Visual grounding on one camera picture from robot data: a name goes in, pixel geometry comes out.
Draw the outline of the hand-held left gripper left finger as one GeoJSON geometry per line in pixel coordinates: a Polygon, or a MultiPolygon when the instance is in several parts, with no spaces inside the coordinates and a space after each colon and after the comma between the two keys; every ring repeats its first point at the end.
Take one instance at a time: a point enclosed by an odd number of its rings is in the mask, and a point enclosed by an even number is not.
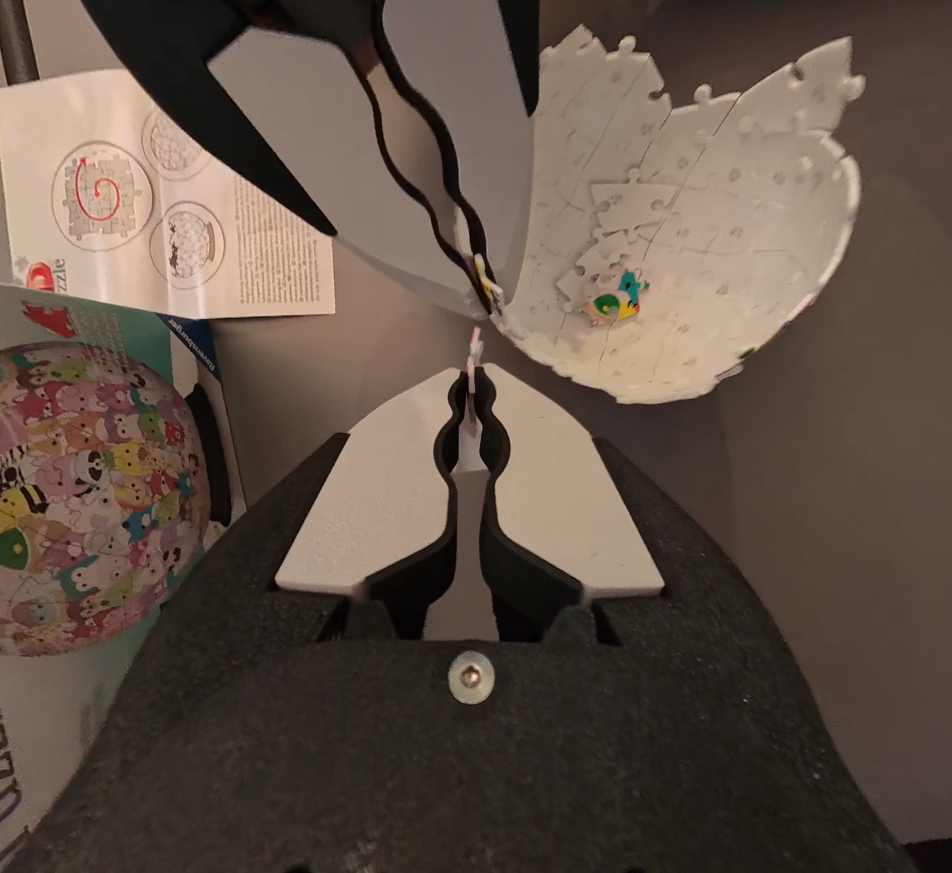
{"type": "Polygon", "coordinates": [[[457,382],[447,368],[351,427],[277,571],[280,589],[359,595],[371,576],[440,538],[449,488],[434,451],[457,382]]]}

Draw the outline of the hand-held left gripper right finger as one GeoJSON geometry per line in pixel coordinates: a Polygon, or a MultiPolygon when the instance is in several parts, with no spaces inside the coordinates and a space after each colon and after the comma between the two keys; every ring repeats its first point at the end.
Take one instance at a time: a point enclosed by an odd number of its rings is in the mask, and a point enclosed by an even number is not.
{"type": "Polygon", "coordinates": [[[585,601],[660,594],[660,572],[589,431],[503,367],[481,369],[509,447],[494,489],[505,539],[576,580],[585,601]]]}

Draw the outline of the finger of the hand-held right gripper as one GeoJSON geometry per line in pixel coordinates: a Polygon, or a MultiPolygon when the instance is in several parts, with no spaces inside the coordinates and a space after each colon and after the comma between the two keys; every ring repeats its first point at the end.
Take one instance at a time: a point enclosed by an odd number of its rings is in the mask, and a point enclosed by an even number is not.
{"type": "Polygon", "coordinates": [[[431,304],[485,312],[437,241],[424,203],[387,167],[373,92],[335,44],[251,27],[208,70],[335,230],[335,239],[431,304]]]}
{"type": "Polygon", "coordinates": [[[392,275],[443,308],[515,290],[528,239],[538,0],[379,0],[380,149],[423,213],[392,275]]]}

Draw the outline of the small puzzle piece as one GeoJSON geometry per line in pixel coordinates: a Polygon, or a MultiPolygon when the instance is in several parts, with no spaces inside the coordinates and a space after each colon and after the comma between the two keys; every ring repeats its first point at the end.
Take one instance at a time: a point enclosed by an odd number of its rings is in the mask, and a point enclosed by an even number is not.
{"type": "Polygon", "coordinates": [[[467,376],[467,426],[470,436],[477,438],[481,432],[481,424],[476,408],[477,370],[482,366],[482,330],[475,326],[470,335],[468,358],[466,362],[467,376]]]}

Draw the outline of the white half puzzle ball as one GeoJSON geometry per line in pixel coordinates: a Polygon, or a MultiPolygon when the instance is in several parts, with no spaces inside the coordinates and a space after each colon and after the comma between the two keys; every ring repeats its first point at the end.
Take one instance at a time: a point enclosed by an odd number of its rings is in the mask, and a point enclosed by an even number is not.
{"type": "Polygon", "coordinates": [[[825,288],[862,185],[834,137],[864,91],[852,37],[804,53],[740,93],[697,87],[673,107],[652,56],[610,52],[579,25],[540,55],[525,258],[515,290],[483,280],[496,329],[533,361],[621,404],[699,398],[743,369],[825,288]],[[676,186],[636,230],[650,287],[640,312],[589,328],[555,288],[598,227],[589,185],[676,186]]]}

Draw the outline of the colourful loose puzzle piece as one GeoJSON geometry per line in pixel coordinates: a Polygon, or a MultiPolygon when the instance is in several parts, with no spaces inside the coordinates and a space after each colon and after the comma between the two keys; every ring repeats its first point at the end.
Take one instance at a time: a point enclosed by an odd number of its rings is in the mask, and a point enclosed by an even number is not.
{"type": "Polygon", "coordinates": [[[586,284],[582,308],[589,317],[589,328],[606,327],[637,315],[641,296],[649,287],[641,268],[593,274],[586,284]]]}

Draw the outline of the white loose puzzle piece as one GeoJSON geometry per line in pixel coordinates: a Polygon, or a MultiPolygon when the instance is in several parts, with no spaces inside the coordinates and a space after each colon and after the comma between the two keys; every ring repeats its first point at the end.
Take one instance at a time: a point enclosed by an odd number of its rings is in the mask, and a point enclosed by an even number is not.
{"type": "Polygon", "coordinates": [[[676,186],[628,179],[589,185],[598,227],[603,234],[660,224],[670,213],[676,186]]]}
{"type": "Polygon", "coordinates": [[[555,288],[573,307],[594,298],[595,289],[615,290],[624,272],[638,272],[646,252],[636,230],[607,233],[596,228],[589,247],[569,263],[555,288]]]}

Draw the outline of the colourful puzzle box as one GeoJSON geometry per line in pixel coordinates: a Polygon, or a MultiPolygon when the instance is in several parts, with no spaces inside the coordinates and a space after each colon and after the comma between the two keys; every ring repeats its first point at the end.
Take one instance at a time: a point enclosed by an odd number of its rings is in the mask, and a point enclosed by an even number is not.
{"type": "Polygon", "coordinates": [[[207,321],[2,287],[2,867],[243,512],[207,321]]]}

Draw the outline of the white instruction leaflet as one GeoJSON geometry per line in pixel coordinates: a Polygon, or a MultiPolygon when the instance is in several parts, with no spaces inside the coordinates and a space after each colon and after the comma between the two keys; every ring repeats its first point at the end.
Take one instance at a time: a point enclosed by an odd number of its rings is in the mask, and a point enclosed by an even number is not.
{"type": "Polygon", "coordinates": [[[2,283],[198,320],[332,315],[330,237],[125,70],[2,88],[2,283]]]}

